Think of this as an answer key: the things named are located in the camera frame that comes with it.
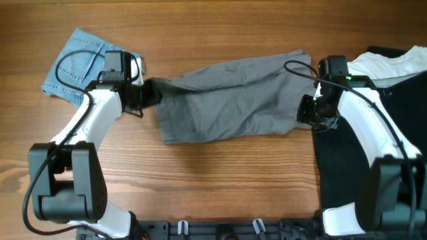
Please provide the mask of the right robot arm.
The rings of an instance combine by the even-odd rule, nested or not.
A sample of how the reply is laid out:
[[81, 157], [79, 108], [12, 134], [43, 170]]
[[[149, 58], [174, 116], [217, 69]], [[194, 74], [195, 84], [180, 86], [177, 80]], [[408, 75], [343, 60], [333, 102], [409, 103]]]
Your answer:
[[426, 161], [367, 77], [317, 80], [298, 119], [312, 127], [321, 175], [318, 234], [426, 238]]

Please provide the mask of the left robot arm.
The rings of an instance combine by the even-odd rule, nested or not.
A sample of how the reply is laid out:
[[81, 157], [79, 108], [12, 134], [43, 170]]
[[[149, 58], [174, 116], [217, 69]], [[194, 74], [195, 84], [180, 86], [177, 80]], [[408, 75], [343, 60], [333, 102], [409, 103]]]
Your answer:
[[[108, 201], [97, 151], [122, 113], [159, 103], [161, 93], [150, 82], [94, 81], [83, 94], [84, 102], [64, 130], [50, 142], [36, 143], [29, 150], [31, 182], [23, 201], [24, 224], [39, 235], [82, 229], [103, 239], [149, 239], [134, 213]], [[39, 220], [64, 224], [65, 228], [36, 229], [29, 222], [30, 205]]]

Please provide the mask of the grey shorts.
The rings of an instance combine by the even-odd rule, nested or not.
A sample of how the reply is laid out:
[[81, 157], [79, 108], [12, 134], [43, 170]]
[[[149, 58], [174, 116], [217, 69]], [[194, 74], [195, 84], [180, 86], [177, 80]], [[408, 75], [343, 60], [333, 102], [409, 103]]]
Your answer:
[[205, 143], [247, 135], [286, 134], [304, 95], [313, 95], [311, 57], [301, 50], [212, 65], [173, 78], [153, 78], [164, 144]]

